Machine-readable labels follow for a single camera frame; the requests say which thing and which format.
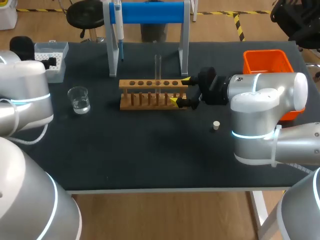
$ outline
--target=yellow and black tape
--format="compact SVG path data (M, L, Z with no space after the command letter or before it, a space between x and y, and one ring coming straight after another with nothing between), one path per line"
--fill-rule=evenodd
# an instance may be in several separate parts
M62 13L62 9L42 9L42 8L38 8L38 9L21 9L21 8L18 8L16 10L17 12L44 12L44 13L47 13L47 12L51 12L51 13Z
M233 20L236 26L236 30L238 31L238 36L240 38L240 42L245 42L245 35L244 32L242 31L242 27L240 25L240 19L239 19L239 14L233 14Z
M271 11L201 11L197 15L271 14Z
M62 13L62 9L22 9L18 8L17 12L51 12L51 13ZM202 11L197 12L197 15L230 15L233 16L234 14L270 14L271 11Z

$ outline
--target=black table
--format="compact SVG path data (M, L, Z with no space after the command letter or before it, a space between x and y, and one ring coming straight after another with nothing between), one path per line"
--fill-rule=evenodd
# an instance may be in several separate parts
M214 66L219 75L241 72L246 50L281 49L293 69L308 77L305 112L292 125L320 121L320 97L294 42L190 43L189 75ZM233 152L230 106L197 110L119 111L119 79L154 78L154 57L162 56L162 78L181 79L178 44L126 43L117 78L109 77L107 47L70 43L64 82L49 86L54 110L43 140L20 146L66 190L210 189L290 187L306 173L279 164L250 166ZM91 110L73 113L67 91L88 88ZM195 87L189 87L187 94ZM213 121L221 123L215 133ZM18 134L35 139L41 129Z

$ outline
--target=blue horizontal bar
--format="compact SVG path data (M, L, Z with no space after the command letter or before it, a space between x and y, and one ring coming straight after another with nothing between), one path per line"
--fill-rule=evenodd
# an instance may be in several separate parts
M113 2L109 3L110 22L116 23ZM184 2L123 2L124 24L182 24Z

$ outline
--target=wooden test tube rack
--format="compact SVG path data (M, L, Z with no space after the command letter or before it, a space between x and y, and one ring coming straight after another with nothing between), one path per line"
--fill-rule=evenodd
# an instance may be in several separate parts
M181 80L119 80L121 94L120 110L180 110L173 105L169 98L183 98L188 86ZM148 93L134 93L128 90L148 90ZM154 89L161 89L161 93L151 93ZM178 90L178 93L169 93L168 90Z

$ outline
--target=floor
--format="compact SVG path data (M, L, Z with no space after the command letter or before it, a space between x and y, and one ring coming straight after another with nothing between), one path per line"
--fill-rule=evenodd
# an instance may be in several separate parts
M69 0L61 0L65 8ZM199 12L270 11L274 0L199 0ZM18 0L18 9L59 9L57 0ZM288 37L268 14L239 17L246 41L287 41ZM125 40L140 42L140 26L125 25ZM9 48L14 36L34 42L80 42L79 29L70 26L62 12L19 12L15 29L0 31L0 50ZM97 29L104 36L103 27ZM168 28L168 42L178 42L180 25ZM240 41L233 17L198 15L190 26L192 42ZM306 61L316 61L308 50ZM268 212L282 196L265 191ZM256 227L245 192L139 193L75 195L83 219L81 240L255 240ZM282 239L277 233L274 240Z

